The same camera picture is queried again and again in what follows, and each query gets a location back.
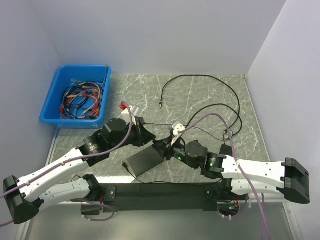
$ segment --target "colorful wires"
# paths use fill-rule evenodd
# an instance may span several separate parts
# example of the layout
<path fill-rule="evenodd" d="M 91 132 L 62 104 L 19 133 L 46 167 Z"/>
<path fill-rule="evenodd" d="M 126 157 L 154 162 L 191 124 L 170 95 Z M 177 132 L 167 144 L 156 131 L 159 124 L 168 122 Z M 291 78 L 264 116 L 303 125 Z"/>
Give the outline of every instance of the colorful wires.
<path fill-rule="evenodd" d="M 62 119 L 88 119 L 99 117 L 104 82 L 78 82 L 68 87 L 62 97 L 60 115 Z"/>

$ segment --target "cable connector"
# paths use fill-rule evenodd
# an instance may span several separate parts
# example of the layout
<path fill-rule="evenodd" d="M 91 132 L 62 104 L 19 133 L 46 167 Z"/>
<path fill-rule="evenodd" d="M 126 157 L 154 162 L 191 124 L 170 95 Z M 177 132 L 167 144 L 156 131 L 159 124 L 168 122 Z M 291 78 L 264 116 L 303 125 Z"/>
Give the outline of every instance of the cable connector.
<path fill-rule="evenodd" d="M 126 163 L 125 161 L 121 161 L 121 162 L 122 162 L 122 167 L 124 167 L 125 170 L 126 170 L 127 172 L 129 172 L 129 168 L 128 168 L 127 163 Z"/>

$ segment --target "white enclosure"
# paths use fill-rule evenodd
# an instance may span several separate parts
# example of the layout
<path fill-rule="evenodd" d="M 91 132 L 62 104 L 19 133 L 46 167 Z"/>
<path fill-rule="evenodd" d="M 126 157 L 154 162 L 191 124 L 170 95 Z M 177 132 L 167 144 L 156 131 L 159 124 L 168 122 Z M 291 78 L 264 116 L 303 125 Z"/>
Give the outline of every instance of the white enclosure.
<path fill-rule="evenodd" d="M 246 74 L 271 160 L 296 158 L 310 172 L 311 204 L 292 214 L 304 239 L 318 239 L 319 13 L 319 0 L 0 1 L 0 179 L 44 167 L 55 129 L 39 115 L 61 65 Z M 0 222 L 10 217 L 1 200 Z"/>

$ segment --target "purple cable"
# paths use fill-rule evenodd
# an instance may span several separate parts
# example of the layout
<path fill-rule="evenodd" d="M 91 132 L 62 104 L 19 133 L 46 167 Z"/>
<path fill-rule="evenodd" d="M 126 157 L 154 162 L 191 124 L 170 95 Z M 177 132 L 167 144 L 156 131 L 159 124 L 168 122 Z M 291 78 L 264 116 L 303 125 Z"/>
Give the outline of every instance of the purple cable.
<path fill-rule="evenodd" d="M 229 139 L 230 139 L 230 143 L 231 143 L 231 148 L 232 148 L 232 152 L 233 152 L 233 158 L 234 160 L 237 162 L 238 161 L 238 157 L 237 157 L 237 151 L 236 151 L 236 148 L 235 148 L 235 143 L 234 143 L 234 140 L 232 139 L 232 134 L 230 132 L 230 129 L 228 127 L 228 124 L 227 122 L 224 120 L 224 118 L 217 114 L 217 113 L 209 113 L 205 116 L 203 116 L 202 118 L 200 118 L 198 121 L 196 121 L 193 125 L 191 125 L 189 128 L 183 130 L 183 131 L 178 131 L 178 134 L 183 134 L 187 131 L 189 131 L 190 129 L 192 129 L 195 125 L 197 125 L 198 123 L 200 123 L 203 119 L 209 117 L 209 116 L 217 116 L 218 118 L 221 119 L 221 121 L 223 122 L 227 132 L 228 132 L 228 136 L 229 136 Z M 255 186 L 253 185 L 252 181 L 250 180 L 249 176 L 245 173 L 245 171 L 242 169 L 242 167 L 240 165 L 238 165 L 238 168 L 240 169 L 242 175 L 245 177 L 245 179 L 248 181 L 253 193 L 254 193 L 254 196 L 256 198 L 256 201 L 259 205 L 259 208 L 260 208 L 260 212 L 261 212 L 261 216 L 262 216 L 262 219 L 263 219 L 263 222 L 264 222 L 264 225 L 265 225 L 265 229 L 266 229 L 266 233 L 268 235 L 268 238 L 269 239 L 272 239 L 272 236 L 271 236 L 271 232 L 270 232 L 270 229 L 269 229 L 269 225 L 268 225 L 268 222 L 267 222 L 267 217 L 265 215 L 265 212 L 264 212 L 264 209 L 262 207 L 262 204 L 260 202 L 260 199 L 259 199 L 259 196 L 258 196 L 258 193 L 257 193 L 257 190 L 255 189 Z"/>
<path fill-rule="evenodd" d="M 88 219 L 88 220 L 93 221 L 93 222 L 104 222 L 104 221 L 112 219 L 113 216 L 115 215 L 116 211 L 112 206 L 101 204 L 101 203 L 97 203 L 97 202 L 93 202 L 93 201 L 87 201 L 87 200 L 84 200 L 84 199 L 78 199 L 78 200 L 81 201 L 81 202 L 87 203 L 87 204 L 91 204 L 91 205 L 96 205 L 96 206 L 99 206 L 99 207 L 107 208 L 107 209 L 110 209 L 112 211 L 111 216 L 109 216 L 109 217 L 107 217 L 105 219 L 93 219 L 93 218 L 90 218 L 88 216 L 84 216 L 85 219 Z"/>
<path fill-rule="evenodd" d="M 263 208 L 263 210 L 265 210 L 265 195 L 262 193 L 261 196 L 262 196 L 262 208 Z M 265 239 L 265 237 L 264 237 L 264 223 L 263 223 L 262 217 L 261 217 L 260 232 L 261 232 L 261 240 L 264 240 Z"/>
<path fill-rule="evenodd" d="M 6 223 L 2 223 L 2 224 L 0 224 L 0 228 L 5 227 L 5 226 L 7 226 L 7 225 L 9 225 L 9 224 L 12 224 L 13 222 L 14 222 L 14 221 L 11 220 L 11 221 L 7 221 Z"/>
<path fill-rule="evenodd" d="M 64 164 L 67 164 L 67 163 L 70 163 L 72 161 L 75 161 L 75 160 L 79 160 L 79 159 L 88 159 L 88 158 L 95 158 L 95 157 L 100 157 L 100 156 L 103 156 L 103 155 L 106 155 L 106 154 L 109 154 L 115 150 L 117 150 L 118 148 L 120 148 L 126 141 L 127 139 L 129 138 L 129 135 L 131 133 L 131 129 L 132 129 L 132 113 L 131 113 L 131 110 L 130 110 L 130 107 L 128 105 L 128 103 L 126 101 L 122 101 L 121 104 L 124 104 L 126 106 L 126 108 L 128 109 L 128 112 L 129 112 L 129 118 L 130 118 L 130 123 L 129 123 L 129 130 L 127 132 L 127 134 L 125 135 L 124 139 L 117 145 L 115 146 L 114 148 L 108 150 L 108 151 L 104 151 L 104 152 L 100 152 L 100 153 L 96 153 L 96 154 L 89 154 L 89 155 L 83 155 L 83 156 L 77 156 L 77 157 L 74 157 L 74 158 L 70 158 L 68 160 L 65 160 L 64 161 Z M 38 176 L 32 178 L 31 180 L 29 180 L 29 183 L 33 183 L 34 181 L 42 178 L 43 176 L 47 175 L 48 173 L 52 172 L 53 170 L 57 169 L 58 167 L 62 166 L 63 164 L 62 163 L 59 163 L 51 168 L 49 168 L 47 171 L 44 171 L 43 173 L 39 174 Z M 23 187 L 25 187 L 27 184 L 26 183 L 23 183 L 21 184 L 20 186 L 16 186 L 14 188 L 12 188 L 11 190 L 9 191 L 6 191 L 5 193 L 3 193 L 2 195 L 0 195 L 0 199 L 4 198 L 5 196 L 9 195 L 10 193 L 16 191 L 16 190 L 19 190 Z M 3 223 L 3 224 L 0 224 L 0 228 L 1 227 L 4 227 L 4 226 L 7 226 L 9 224 L 11 224 L 13 221 L 8 221 L 6 223 Z"/>

